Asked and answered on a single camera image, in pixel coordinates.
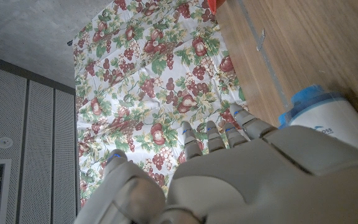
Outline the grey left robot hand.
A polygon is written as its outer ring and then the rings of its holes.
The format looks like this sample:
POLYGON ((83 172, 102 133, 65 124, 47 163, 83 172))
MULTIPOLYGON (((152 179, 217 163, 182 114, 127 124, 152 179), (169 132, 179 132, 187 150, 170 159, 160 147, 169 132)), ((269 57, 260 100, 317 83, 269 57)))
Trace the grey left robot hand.
POLYGON ((358 223, 358 149, 303 126, 283 129, 237 104, 222 138, 206 125, 209 153, 183 122, 186 161, 168 192, 121 150, 77 223, 358 223))

